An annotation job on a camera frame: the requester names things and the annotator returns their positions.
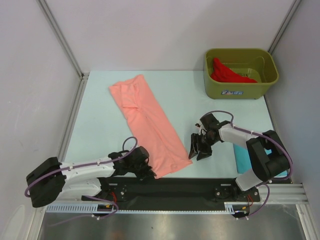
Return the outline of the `pink t shirt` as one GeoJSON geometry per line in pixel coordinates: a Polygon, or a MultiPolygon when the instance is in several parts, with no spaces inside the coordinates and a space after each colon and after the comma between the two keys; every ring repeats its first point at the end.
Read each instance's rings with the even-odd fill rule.
{"type": "Polygon", "coordinates": [[[143,75],[119,81],[109,91],[138,144],[148,151],[157,179],[193,163],[143,75]]]}

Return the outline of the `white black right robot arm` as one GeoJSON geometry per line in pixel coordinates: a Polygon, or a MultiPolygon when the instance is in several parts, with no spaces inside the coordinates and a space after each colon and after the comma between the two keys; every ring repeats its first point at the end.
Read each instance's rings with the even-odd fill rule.
{"type": "Polygon", "coordinates": [[[248,153],[251,167],[233,179],[230,186],[216,188],[214,195],[217,199],[242,201],[262,184],[291,178],[292,158],[274,130],[259,133],[236,126],[233,119],[219,121],[214,111],[204,114],[195,126],[198,132],[191,134],[189,159],[210,157],[212,146],[218,142],[232,143],[248,153]]]}

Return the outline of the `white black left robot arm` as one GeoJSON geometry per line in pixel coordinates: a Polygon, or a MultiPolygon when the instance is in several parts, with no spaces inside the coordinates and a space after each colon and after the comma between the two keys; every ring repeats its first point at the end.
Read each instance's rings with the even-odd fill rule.
{"type": "Polygon", "coordinates": [[[111,152],[106,157],[79,165],[50,157],[27,175],[25,195],[34,208],[56,200],[114,200],[108,179],[132,173],[141,182],[153,180],[156,173],[149,161],[150,155],[143,146],[111,152]]]}

